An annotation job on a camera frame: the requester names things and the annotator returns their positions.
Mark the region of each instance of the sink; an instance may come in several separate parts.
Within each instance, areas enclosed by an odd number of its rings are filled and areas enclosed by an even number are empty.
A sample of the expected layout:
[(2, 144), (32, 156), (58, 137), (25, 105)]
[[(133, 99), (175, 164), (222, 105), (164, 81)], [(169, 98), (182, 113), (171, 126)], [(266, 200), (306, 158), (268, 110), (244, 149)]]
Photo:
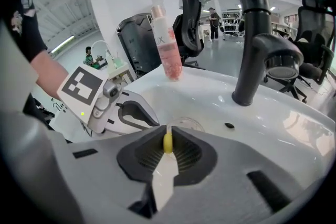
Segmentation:
[(236, 82), (188, 67), (172, 82), (159, 66), (125, 89), (142, 95), (161, 125), (192, 123), (210, 135), (240, 141), (289, 172), (302, 188), (323, 177), (335, 156), (335, 122), (264, 86), (252, 105), (240, 106), (231, 98)]

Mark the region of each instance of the faucet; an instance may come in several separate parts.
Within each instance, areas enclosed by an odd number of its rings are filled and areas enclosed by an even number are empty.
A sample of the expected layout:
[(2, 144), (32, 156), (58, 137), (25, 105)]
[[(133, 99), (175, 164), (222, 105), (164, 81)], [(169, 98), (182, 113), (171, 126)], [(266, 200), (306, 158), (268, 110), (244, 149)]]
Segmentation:
[(58, 109), (58, 111), (61, 111), (61, 107), (59, 106), (58, 103), (53, 103), (53, 104), (52, 104), (52, 107), (53, 107), (53, 108), (55, 108), (54, 105), (56, 105), (56, 108)]
[(232, 99), (248, 106), (266, 73), (278, 79), (298, 76), (301, 51), (290, 41), (272, 35), (268, 0), (240, 0), (245, 19), (245, 42), (240, 73)]

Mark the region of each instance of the black office chair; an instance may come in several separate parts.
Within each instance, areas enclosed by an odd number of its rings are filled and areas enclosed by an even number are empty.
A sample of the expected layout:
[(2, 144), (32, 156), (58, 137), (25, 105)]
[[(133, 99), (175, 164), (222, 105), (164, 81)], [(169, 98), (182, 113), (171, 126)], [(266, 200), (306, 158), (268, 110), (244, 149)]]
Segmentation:
[(198, 34), (198, 21), (202, 5), (199, 0), (182, 0), (182, 2), (183, 14), (178, 15), (173, 24), (182, 65), (204, 69), (198, 67), (197, 61), (186, 62), (187, 58), (198, 56), (204, 49), (204, 43)]
[[(298, 100), (298, 95), (301, 95), (303, 97), (302, 102), (306, 103), (307, 96), (295, 87), (294, 83), (296, 79), (299, 79), (311, 87), (311, 84), (304, 78), (312, 79), (318, 85), (323, 83), (334, 57), (330, 47), (334, 37), (335, 20), (333, 13), (327, 10), (327, 0), (302, 0), (302, 4), (303, 6), (299, 7), (298, 10), (298, 33), (295, 41), (293, 41), (305, 58), (299, 68), (299, 75), (289, 81), (275, 79), (266, 75), (264, 82), (266, 83), (268, 78), (271, 78), (284, 85), (279, 90), (280, 92), (291, 92), (293, 97)], [(332, 18), (329, 22), (326, 20), (326, 15)]]

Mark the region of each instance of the floor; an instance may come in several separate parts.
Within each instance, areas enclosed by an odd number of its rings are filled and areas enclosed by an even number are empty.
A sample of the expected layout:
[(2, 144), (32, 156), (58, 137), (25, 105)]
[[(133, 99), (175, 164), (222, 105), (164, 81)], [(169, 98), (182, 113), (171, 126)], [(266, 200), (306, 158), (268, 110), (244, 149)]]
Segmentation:
[[(190, 61), (197, 60), (198, 65), (206, 70), (238, 77), (243, 58), (244, 38), (226, 36), (225, 39), (222, 40), (222, 37), (219, 37), (219, 40), (210, 42), (206, 37), (203, 51), (199, 56), (190, 58)], [(312, 80), (308, 81), (312, 88), (302, 84), (299, 80), (295, 83), (295, 86), (307, 95), (307, 105), (336, 121), (336, 98), (333, 98), (336, 91), (336, 81), (329, 74), (320, 86)], [(261, 81), (260, 84), (274, 90), (280, 90), (283, 87), (271, 79), (267, 83)]]

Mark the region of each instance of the ceiling light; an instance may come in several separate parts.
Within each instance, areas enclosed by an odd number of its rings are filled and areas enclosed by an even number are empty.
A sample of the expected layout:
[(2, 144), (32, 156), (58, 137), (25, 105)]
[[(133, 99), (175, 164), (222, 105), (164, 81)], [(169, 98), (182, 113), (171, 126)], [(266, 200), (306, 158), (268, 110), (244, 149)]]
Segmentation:
[(75, 38), (74, 36), (69, 37), (68, 39), (64, 40), (60, 45), (58, 45), (55, 49), (53, 49), (51, 51), (51, 53), (53, 54), (56, 50), (60, 49), (63, 45), (65, 45), (66, 43), (68, 43), (70, 40), (72, 40), (73, 38)]

